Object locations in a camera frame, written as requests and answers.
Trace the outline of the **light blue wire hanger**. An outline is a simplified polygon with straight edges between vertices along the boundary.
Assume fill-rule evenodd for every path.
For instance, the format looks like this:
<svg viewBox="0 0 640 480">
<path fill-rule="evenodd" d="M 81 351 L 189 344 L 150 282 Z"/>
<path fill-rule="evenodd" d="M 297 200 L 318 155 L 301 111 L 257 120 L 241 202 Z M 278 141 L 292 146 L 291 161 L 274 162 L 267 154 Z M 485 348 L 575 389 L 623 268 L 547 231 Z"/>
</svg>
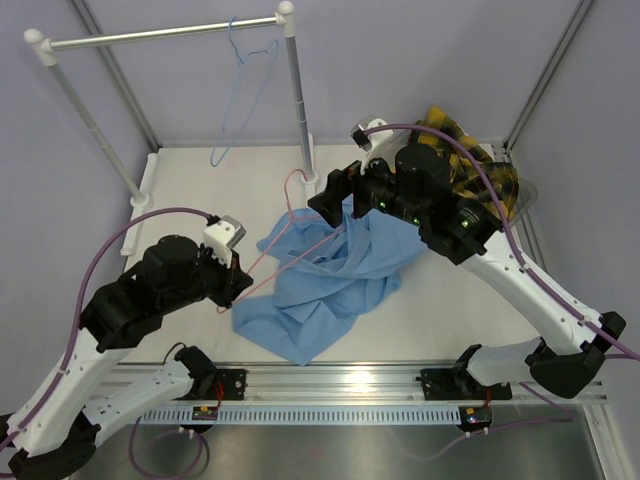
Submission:
<svg viewBox="0 0 640 480">
<path fill-rule="evenodd" d="M 233 49 L 236 69 L 219 135 L 210 151 L 209 164 L 212 168 L 221 166 L 244 135 L 273 75 L 280 51 L 278 39 L 271 40 L 259 49 L 243 51 L 233 35 L 237 21 L 238 18 L 233 17 L 227 27 L 227 40 Z"/>
</svg>

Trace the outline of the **light blue shirt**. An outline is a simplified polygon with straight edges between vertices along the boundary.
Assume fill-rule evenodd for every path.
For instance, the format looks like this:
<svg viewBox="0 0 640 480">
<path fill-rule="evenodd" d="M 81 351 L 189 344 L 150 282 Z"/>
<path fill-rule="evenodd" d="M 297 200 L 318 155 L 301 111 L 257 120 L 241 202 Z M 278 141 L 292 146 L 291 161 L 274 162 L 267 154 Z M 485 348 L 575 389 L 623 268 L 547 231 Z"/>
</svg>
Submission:
<svg viewBox="0 0 640 480">
<path fill-rule="evenodd" d="M 402 285 L 400 271 L 426 251 L 417 230 L 372 210 L 332 229 L 309 208 L 283 215 L 257 249 L 278 261 L 272 293 L 236 303 L 234 332 L 304 366 L 344 337 L 356 320 Z"/>
</svg>

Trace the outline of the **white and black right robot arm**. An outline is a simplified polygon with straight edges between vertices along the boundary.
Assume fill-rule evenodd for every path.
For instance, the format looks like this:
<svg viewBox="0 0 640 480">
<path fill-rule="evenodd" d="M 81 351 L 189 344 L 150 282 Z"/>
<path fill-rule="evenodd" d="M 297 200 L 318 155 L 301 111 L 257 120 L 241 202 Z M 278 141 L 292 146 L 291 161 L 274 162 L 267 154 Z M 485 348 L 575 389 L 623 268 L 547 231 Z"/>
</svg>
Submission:
<svg viewBox="0 0 640 480">
<path fill-rule="evenodd" d="M 558 397 L 576 397 L 599 372 L 625 320 L 582 304 L 517 255 L 508 226 L 480 201 L 455 194 L 449 177 L 449 163 L 434 148 L 412 143 L 396 153 L 393 167 L 376 158 L 330 172 L 308 205 L 333 228 L 343 222 L 346 198 L 355 219 L 377 210 L 414 225 L 430 250 L 483 280 L 538 333 L 502 347 L 471 345 L 446 374 L 425 378 L 424 385 L 445 397 L 474 399 L 502 383 L 528 380 Z"/>
</svg>

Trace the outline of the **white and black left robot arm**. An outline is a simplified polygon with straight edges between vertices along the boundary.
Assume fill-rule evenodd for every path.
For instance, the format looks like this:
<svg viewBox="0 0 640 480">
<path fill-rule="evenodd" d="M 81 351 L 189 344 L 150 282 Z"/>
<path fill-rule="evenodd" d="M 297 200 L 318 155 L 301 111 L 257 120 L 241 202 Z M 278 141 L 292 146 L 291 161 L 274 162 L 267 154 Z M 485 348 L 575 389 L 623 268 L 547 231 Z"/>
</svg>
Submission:
<svg viewBox="0 0 640 480">
<path fill-rule="evenodd" d="M 228 308 L 253 283 L 239 255 L 220 262 L 212 249 L 183 236 L 166 236 L 116 281 L 99 288 L 80 314 L 71 356 L 51 375 L 53 392 L 41 387 L 18 412 L 1 418 L 1 442 L 15 448 L 8 462 L 16 479 L 64 479 L 126 425 L 171 400 L 220 394 L 217 368 L 196 346 L 127 388 L 101 397 L 97 387 L 166 315 L 210 300 Z M 35 406 L 36 400 L 44 404 Z"/>
</svg>

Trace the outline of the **yellow plaid shirt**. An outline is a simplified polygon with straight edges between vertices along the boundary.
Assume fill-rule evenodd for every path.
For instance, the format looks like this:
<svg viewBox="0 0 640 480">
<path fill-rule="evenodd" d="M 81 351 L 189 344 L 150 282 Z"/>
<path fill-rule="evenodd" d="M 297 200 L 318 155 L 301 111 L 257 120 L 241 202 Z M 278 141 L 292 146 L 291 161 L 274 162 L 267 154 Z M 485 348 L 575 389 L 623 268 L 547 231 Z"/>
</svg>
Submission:
<svg viewBox="0 0 640 480">
<path fill-rule="evenodd" d="M 517 170 L 509 163 L 495 161 L 472 136 L 467 135 L 457 122 L 436 105 L 429 108 L 421 125 L 450 136 L 474 157 L 491 183 L 507 219 L 511 221 L 515 215 L 520 190 Z M 449 162 L 450 184 L 457 195 L 480 201 L 496 218 L 499 217 L 491 194 L 478 171 L 460 150 L 431 133 L 418 132 L 416 136 L 418 143 L 429 145 Z"/>
</svg>

